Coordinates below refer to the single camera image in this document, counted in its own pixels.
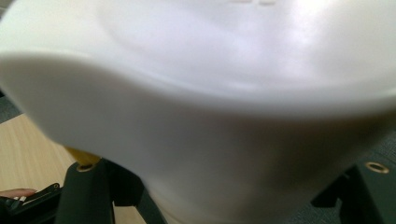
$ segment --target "screw hole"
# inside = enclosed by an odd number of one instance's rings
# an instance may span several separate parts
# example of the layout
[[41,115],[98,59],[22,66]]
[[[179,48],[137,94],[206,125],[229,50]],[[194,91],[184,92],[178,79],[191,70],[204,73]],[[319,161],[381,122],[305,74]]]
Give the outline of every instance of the screw hole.
[[379,174],[384,174],[384,175],[389,173],[388,167],[386,167],[385,165],[383,165],[381,163],[374,162],[374,161],[367,161],[365,165],[369,170],[371,170],[373,172],[376,172]]
[[93,168],[94,165],[89,164],[89,165],[79,165],[77,167],[77,171],[79,172],[88,172]]

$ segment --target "wooden table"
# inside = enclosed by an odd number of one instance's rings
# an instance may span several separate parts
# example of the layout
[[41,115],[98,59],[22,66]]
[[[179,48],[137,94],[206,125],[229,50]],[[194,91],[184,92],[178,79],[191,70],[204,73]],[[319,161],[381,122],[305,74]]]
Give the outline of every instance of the wooden table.
[[[42,190],[64,183],[74,160],[24,115],[0,124],[0,190]],[[117,223],[144,224],[134,207],[116,207]]]

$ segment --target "black plastic part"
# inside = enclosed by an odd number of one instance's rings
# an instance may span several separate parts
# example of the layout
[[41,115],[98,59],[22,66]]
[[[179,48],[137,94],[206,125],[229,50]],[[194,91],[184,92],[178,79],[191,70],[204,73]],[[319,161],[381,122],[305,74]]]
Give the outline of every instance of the black plastic part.
[[140,178],[111,161],[106,162],[106,167],[114,205],[137,206],[145,189]]
[[147,224],[166,224],[165,218],[154,201],[149,197],[149,193],[144,190],[141,201],[136,207],[140,216],[146,221]]
[[[376,172],[367,162],[384,165],[388,171]],[[311,203],[315,207],[333,207],[342,201],[343,224],[396,223],[396,165],[379,155],[365,158],[346,171]]]
[[53,191],[44,197],[38,198],[15,210],[7,210],[1,206],[2,224],[51,224],[54,222],[61,190]]
[[61,186],[60,186],[58,183],[49,185],[49,186],[46,187],[45,189],[42,189],[42,190],[40,190],[39,192],[36,192],[35,194],[33,194],[33,195],[31,195],[31,196],[28,196],[28,197],[23,201],[23,203],[24,203],[24,204],[27,204],[27,203],[29,203],[30,201],[34,201],[34,200],[37,200],[38,198],[45,197],[46,195],[51,194],[52,192],[54,192],[54,191],[56,191],[56,190],[59,190],[60,187],[61,187]]
[[113,206],[106,172],[106,161],[80,172],[78,164],[69,167],[56,215],[56,224],[112,224]]

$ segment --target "yellow part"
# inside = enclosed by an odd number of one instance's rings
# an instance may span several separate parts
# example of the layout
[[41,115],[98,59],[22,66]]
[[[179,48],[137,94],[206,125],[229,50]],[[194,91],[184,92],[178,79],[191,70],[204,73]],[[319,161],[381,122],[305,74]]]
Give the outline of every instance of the yellow part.
[[100,157],[85,151],[77,150],[71,147],[65,148],[81,166],[95,165],[101,159]]

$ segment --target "white plastic object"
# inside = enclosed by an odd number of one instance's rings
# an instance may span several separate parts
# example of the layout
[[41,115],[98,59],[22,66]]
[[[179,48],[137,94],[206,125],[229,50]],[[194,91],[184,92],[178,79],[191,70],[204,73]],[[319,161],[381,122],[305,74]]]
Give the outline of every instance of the white plastic object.
[[18,0],[0,88],[170,224],[278,223],[393,125],[393,0]]

